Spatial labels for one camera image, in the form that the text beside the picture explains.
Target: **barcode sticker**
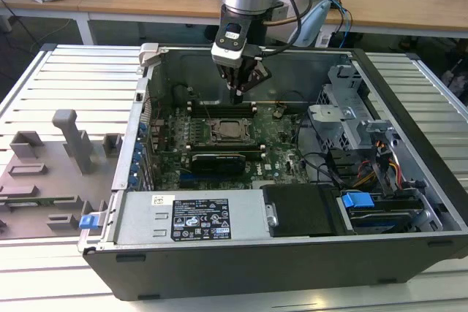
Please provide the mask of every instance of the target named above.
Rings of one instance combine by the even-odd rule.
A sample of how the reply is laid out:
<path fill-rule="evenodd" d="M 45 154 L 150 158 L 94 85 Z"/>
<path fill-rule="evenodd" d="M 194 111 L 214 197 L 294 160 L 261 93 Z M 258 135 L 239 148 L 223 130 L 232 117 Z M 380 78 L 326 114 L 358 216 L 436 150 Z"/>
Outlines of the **barcode sticker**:
<path fill-rule="evenodd" d="M 151 204 L 153 206 L 172 205 L 175 198 L 175 195 L 153 195 L 151 197 Z"/>

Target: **power cable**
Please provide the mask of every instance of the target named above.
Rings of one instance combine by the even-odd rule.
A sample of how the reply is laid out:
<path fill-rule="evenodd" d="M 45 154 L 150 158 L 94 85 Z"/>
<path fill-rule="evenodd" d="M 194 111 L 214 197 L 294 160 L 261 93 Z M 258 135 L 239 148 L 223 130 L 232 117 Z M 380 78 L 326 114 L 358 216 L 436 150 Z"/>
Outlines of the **power cable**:
<path fill-rule="evenodd" d="M 55 34 L 55 33 L 57 33 L 58 31 L 61 31 L 62 29 L 64 29 L 65 27 L 67 27 L 67 26 L 70 24 L 71 21 L 72 21 L 72 19 L 69 19 L 69 20 L 67 21 L 67 23 L 65 23 L 62 27 L 60 27 L 60 28 L 56 29 L 55 31 L 52 31 L 52 32 L 50 32 L 49 34 L 46 34 L 45 36 L 41 37 L 41 39 L 37 40 L 37 41 L 38 41 L 38 45 L 39 45 L 39 43 L 40 43 L 42 40 L 46 39 L 47 37 L 51 36 L 52 34 Z M 31 44 L 31 47 L 29 47 L 29 52 L 31 52 L 31 51 L 33 50 L 33 48 L 34 48 L 35 45 L 36 45 L 36 43 L 32 43 L 32 44 Z"/>
<path fill-rule="evenodd" d="M 299 18 L 303 18 L 305 15 L 307 15 L 312 8 L 312 5 L 314 3 L 314 0 L 309 0 L 309 3 L 307 4 L 306 9 L 299 15 Z M 281 25 L 286 25 L 288 23 L 293 23 L 296 21 L 296 18 L 285 18 L 284 20 L 278 20 L 278 21 L 263 21 L 263 25 L 267 27 L 273 27 L 273 26 L 281 26 Z"/>
<path fill-rule="evenodd" d="M 31 32 L 28 30 L 28 28 L 24 25 L 23 21 L 13 12 L 13 10 L 10 9 L 10 7 L 8 6 L 8 4 L 5 2 L 5 0 L 0 0 L 3 5 L 8 9 L 8 11 L 10 11 L 10 13 L 12 14 L 12 16 L 16 19 L 16 21 L 21 24 L 21 26 L 24 28 L 24 30 L 26 31 L 26 33 L 31 37 L 31 39 L 33 40 L 34 43 L 37 44 L 37 46 L 39 46 L 39 43 L 38 41 L 36 40 L 36 38 L 31 34 Z"/>
<path fill-rule="evenodd" d="M 290 47 L 292 47 L 294 45 L 295 41 L 298 40 L 299 36 L 301 35 L 302 21 L 301 21 L 301 14 L 299 13 L 298 5 L 295 3 L 294 0 L 290 0 L 290 2 L 291 2 L 291 5 L 292 5 L 292 8 L 294 9 L 296 19 L 298 21 L 298 27 L 295 30 L 295 33 L 292 36 L 292 39 L 290 40 L 290 42 L 288 44 L 286 44 L 285 46 L 283 46 L 283 47 L 281 47 L 279 49 L 276 49 L 274 51 L 263 51 L 262 54 L 261 54 L 261 56 L 263 58 L 274 56 L 274 55 L 283 53 L 284 51 L 288 50 Z"/>

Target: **slotted metal surface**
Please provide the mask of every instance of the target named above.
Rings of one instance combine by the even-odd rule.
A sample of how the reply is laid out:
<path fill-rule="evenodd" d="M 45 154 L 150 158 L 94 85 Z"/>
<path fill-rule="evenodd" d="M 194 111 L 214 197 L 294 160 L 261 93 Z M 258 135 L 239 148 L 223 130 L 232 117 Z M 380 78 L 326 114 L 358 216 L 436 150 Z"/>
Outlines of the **slotted metal surface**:
<path fill-rule="evenodd" d="M 468 191 L 468 110 L 421 61 L 404 54 L 368 54 L 436 151 Z M 380 117 L 386 119 L 375 96 Z"/>
<path fill-rule="evenodd" d="M 18 131 L 36 131 L 42 140 L 64 140 L 52 124 L 57 109 L 74 109 L 77 126 L 90 140 L 124 134 L 138 78 L 139 47 L 58 45 L 42 58 L 0 115 L 0 172 L 11 159 Z"/>
<path fill-rule="evenodd" d="M 134 56 L 138 55 L 138 47 L 83 47 L 73 45 L 59 46 L 54 56 Z M 381 69 L 385 79 L 395 85 L 434 86 L 431 80 L 409 61 L 406 56 L 371 54 L 376 65 L 385 64 Z M 404 70 L 399 70 L 397 63 L 405 64 Z M 111 95 L 116 82 L 135 82 L 138 76 L 133 72 L 112 72 L 105 68 L 83 74 L 79 71 L 45 71 L 38 64 L 35 72 L 26 81 L 26 86 L 38 89 L 37 81 L 52 80 L 60 82 L 60 88 L 46 90 L 63 90 L 63 82 L 68 80 L 109 82 L 108 95 Z M 75 108 L 78 113 L 78 123 L 93 126 L 93 123 L 125 125 L 125 116 L 131 107 L 131 99 L 21 99 L 20 94 L 12 99 L 8 108 L 4 108 L 0 117 L 0 148 L 8 148 L 12 135 L 2 132 L 11 122 L 29 123 L 31 130 L 38 123 L 47 123 L 51 113 L 57 108 Z M 418 123 L 461 123 L 463 116 L 447 100 L 441 102 L 404 103 Z M 455 137 L 444 133 L 429 132 L 428 138 L 437 147 L 441 156 L 447 161 L 461 161 L 468 156 L 467 137 Z M 41 136 L 48 140 L 62 140 L 60 135 Z M 91 134 L 90 138 L 100 139 L 100 134 Z M 11 157 L 11 151 L 0 152 L 0 164 Z M 318 289 L 299 292 L 281 292 L 271 294 L 248 294 L 236 296 L 220 296 L 206 298 L 189 298 L 180 300 L 153 300 L 127 303 L 117 300 L 103 281 L 86 264 L 75 245 L 75 238 L 59 239 L 49 246 L 10 246 L 1 247 L 0 243 L 0 311 L 83 311 L 93 308 L 111 311 L 408 311 L 408 312 L 465 312 L 468 311 L 468 258 L 452 259 L 439 262 L 427 271 L 416 276 L 406 284 L 390 284 L 381 286 L 355 286 L 337 289 Z"/>

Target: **warning label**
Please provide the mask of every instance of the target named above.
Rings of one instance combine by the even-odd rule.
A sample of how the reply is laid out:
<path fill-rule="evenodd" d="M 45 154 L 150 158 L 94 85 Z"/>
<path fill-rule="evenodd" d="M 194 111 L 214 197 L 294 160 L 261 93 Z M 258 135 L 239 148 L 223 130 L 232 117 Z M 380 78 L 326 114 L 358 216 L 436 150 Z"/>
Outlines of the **warning label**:
<path fill-rule="evenodd" d="M 174 201 L 170 237 L 174 241 L 230 239 L 227 199 Z"/>

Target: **metal clamp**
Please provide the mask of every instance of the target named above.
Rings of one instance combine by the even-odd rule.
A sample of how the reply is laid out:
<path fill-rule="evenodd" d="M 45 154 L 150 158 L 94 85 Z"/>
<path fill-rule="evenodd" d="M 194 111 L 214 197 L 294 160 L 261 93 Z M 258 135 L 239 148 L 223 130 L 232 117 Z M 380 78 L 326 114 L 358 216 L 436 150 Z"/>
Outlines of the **metal clamp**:
<path fill-rule="evenodd" d="M 161 49 L 159 48 L 158 43 L 145 43 L 140 47 L 140 52 L 138 53 L 138 60 L 140 61 L 141 67 L 148 67 L 152 64 L 156 64 L 158 61 L 161 61 L 159 55 L 161 54 Z"/>
<path fill-rule="evenodd" d="M 361 121 L 356 127 L 361 137 L 361 145 L 371 145 L 371 134 L 384 134 L 392 129 L 390 121 L 386 120 Z"/>

